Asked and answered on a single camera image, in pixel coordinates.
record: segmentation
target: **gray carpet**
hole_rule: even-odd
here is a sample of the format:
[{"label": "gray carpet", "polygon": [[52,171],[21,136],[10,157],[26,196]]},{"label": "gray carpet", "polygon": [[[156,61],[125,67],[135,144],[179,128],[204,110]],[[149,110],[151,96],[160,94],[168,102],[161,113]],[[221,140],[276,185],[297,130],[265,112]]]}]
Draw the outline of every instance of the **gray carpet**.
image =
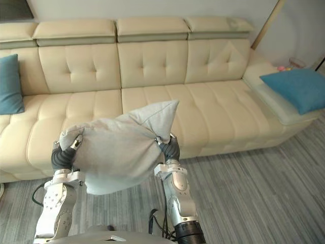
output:
[{"label": "gray carpet", "polygon": [[[278,147],[182,161],[207,242],[325,243],[324,161],[325,114]],[[6,184],[0,243],[32,243],[42,209],[30,196],[44,181]],[[154,177],[106,196],[81,189],[70,234],[97,224],[146,232],[150,210],[162,206]]]}]

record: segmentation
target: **black cable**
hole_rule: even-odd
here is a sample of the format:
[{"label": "black cable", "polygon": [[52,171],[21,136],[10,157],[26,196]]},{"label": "black cable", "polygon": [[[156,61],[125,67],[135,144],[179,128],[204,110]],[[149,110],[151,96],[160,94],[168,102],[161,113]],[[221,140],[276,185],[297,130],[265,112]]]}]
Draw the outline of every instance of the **black cable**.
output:
[{"label": "black cable", "polygon": [[173,236],[174,233],[175,233],[175,231],[172,231],[171,233],[169,233],[169,236],[168,236],[168,239],[169,239],[169,240],[170,240],[172,237],[173,237],[174,239],[176,239],[176,237]]},{"label": "black cable", "polygon": [[166,194],[165,194],[165,187],[164,187],[164,181],[161,180],[161,187],[162,187],[162,191],[164,194],[164,201],[165,201],[165,216],[164,216],[164,221],[162,223],[162,229],[164,229],[165,225],[166,225],[166,236],[165,238],[168,238],[168,221],[167,221],[167,199],[166,199]]},{"label": "black cable", "polygon": [[32,200],[34,203],[36,203],[37,205],[42,206],[42,207],[44,207],[43,204],[42,204],[41,202],[39,202],[39,201],[37,201],[37,200],[35,199],[35,193],[37,192],[37,190],[38,190],[39,188],[44,187],[44,184],[45,184],[45,183],[40,184],[40,185],[35,189],[35,191],[32,193],[32,196],[31,196],[31,200]]},{"label": "black cable", "polygon": [[[158,220],[157,220],[157,218],[156,218],[155,215],[152,215],[152,216],[151,216],[151,220],[154,220],[154,221],[156,222],[156,224],[157,224],[159,230],[161,230],[164,234],[166,233],[166,231],[163,230],[162,226],[158,223]],[[175,231],[173,231],[172,233],[167,233],[167,235],[170,236],[171,238],[176,239],[176,236],[173,235],[174,233],[175,233]]]},{"label": "black cable", "polygon": [[150,215],[149,215],[149,223],[148,223],[148,233],[149,234],[152,234],[152,228],[153,228],[153,218],[152,216],[154,216],[153,214],[155,212],[157,212],[158,210],[157,209],[153,209],[151,212],[150,212]]}]

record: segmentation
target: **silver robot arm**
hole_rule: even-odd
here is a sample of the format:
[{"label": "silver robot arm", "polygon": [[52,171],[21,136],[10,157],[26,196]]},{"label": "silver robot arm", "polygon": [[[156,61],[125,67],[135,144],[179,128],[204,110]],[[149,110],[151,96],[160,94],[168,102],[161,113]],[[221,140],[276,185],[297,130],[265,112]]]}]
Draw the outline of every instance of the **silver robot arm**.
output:
[{"label": "silver robot arm", "polygon": [[52,151],[53,179],[46,182],[43,211],[37,222],[34,244],[43,244],[68,236],[72,223],[72,210],[77,201],[75,188],[85,182],[85,174],[72,171],[72,163],[82,142],[79,135],[74,143],[62,151],[58,142]]},{"label": "silver robot arm", "polygon": [[165,164],[159,164],[154,173],[164,182],[168,214],[175,228],[179,244],[206,243],[198,221],[196,205],[190,195],[187,170],[179,163],[180,149],[177,138],[171,134],[170,142],[165,144],[159,137],[156,142],[165,154]]}]

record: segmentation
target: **sofa armrest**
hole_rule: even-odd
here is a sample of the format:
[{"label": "sofa armrest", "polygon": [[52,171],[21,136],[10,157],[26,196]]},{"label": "sofa armrest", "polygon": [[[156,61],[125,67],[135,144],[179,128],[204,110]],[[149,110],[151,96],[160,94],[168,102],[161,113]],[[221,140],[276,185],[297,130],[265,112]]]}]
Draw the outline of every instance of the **sofa armrest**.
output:
[{"label": "sofa armrest", "polygon": [[250,52],[250,58],[243,79],[250,87],[254,87],[264,82],[260,79],[261,75],[268,75],[277,73],[278,70],[269,61],[267,61],[261,54],[253,49]]},{"label": "sofa armrest", "polygon": [[260,79],[261,75],[277,72],[278,70],[262,55],[251,50],[250,59],[243,76],[243,81],[271,109],[273,114],[279,118],[283,125],[289,126],[317,119],[321,113],[320,110],[300,115],[297,109],[289,101],[273,91]]}]

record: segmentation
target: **blue pillow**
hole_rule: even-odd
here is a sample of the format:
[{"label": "blue pillow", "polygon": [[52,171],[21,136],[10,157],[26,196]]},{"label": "blue pillow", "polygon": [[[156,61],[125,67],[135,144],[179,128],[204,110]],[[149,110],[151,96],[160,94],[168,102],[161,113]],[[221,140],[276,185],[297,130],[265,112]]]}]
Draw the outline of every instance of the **blue pillow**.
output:
[{"label": "blue pillow", "polygon": [[299,114],[325,108],[325,77],[310,69],[296,69],[260,77],[291,102]]},{"label": "blue pillow", "polygon": [[0,58],[0,114],[23,113],[24,111],[18,55]]}]

